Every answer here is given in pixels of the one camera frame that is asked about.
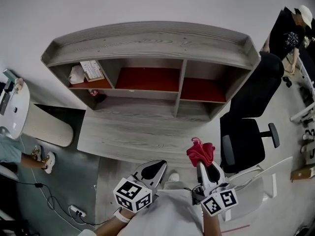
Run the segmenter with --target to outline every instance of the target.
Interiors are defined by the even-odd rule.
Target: white box
[[[134,213],[152,203],[152,190],[123,178],[113,191],[116,203]]]
[[[201,202],[201,205],[207,210],[210,216],[215,216],[237,206],[238,200],[235,190],[229,189],[210,194]]]

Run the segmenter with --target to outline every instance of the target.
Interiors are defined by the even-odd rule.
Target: white shoe
[[[306,145],[302,146],[300,150],[300,153],[304,153],[304,152],[306,152]]]
[[[169,175],[168,181],[179,182],[179,174],[177,172],[172,173],[171,175]]]
[[[302,136],[302,140],[314,140],[314,136],[308,135],[308,134],[304,134]]]
[[[38,162],[41,162],[41,145],[36,145],[35,148],[31,151],[31,155],[36,157]]]
[[[45,166],[46,166],[45,172],[47,174],[50,174],[56,162],[55,155],[52,152],[49,152],[47,157],[44,159],[44,161],[45,161]]]

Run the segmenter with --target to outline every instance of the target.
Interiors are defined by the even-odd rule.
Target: white round table
[[[0,126],[7,130],[8,137],[18,139],[24,133],[62,147],[71,144],[71,126],[31,103],[30,91],[25,82],[18,93],[12,91],[9,94],[4,115],[0,115]]]

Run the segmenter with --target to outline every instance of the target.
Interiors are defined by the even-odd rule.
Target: gray carpet
[[[34,138],[22,136],[26,152],[30,154],[36,142],[43,146],[43,154],[52,151],[56,155],[56,164],[53,172],[48,175],[43,170],[34,170],[38,182],[50,187],[65,211],[70,205],[75,205],[87,213],[85,221],[95,222],[95,196],[96,183],[99,167],[99,156],[78,151],[77,142],[85,111],[50,108],[39,106],[55,117],[67,122],[72,126],[75,133],[74,142],[67,148],[61,148]],[[30,169],[18,166],[18,175],[21,182],[34,183]],[[41,236],[76,236],[80,232],[61,218],[59,218],[46,204],[39,189],[32,185],[17,186],[20,212],[24,219],[29,222],[29,228],[33,233],[39,232]],[[67,217],[56,203],[57,212],[67,221],[79,229],[93,229],[89,225],[77,225],[70,217]]]

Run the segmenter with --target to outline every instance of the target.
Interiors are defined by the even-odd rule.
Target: white shirt
[[[159,198],[139,211],[118,236],[202,236],[201,206],[187,190],[160,190]],[[84,230],[79,236],[95,236]]]

